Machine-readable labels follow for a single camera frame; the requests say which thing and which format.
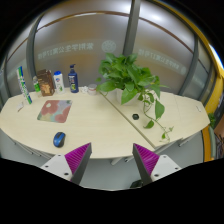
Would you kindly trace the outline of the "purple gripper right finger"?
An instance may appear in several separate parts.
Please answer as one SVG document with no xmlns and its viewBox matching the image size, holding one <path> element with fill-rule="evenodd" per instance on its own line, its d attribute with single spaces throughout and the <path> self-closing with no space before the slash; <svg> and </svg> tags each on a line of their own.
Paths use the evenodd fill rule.
<svg viewBox="0 0 224 224">
<path fill-rule="evenodd" d="M 143 185 L 150 184 L 181 169 L 169 156 L 157 155 L 136 143 L 133 144 L 132 153 Z"/>
</svg>

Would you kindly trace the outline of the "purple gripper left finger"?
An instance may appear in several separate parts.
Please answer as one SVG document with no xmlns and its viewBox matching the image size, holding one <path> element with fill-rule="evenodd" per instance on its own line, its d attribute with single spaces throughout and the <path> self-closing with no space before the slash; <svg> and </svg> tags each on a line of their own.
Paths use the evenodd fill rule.
<svg viewBox="0 0 224 224">
<path fill-rule="evenodd" d="M 41 166 L 56 176 L 79 185 L 92 153 L 91 144 L 87 143 L 63 155 L 57 154 Z"/>
</svg>

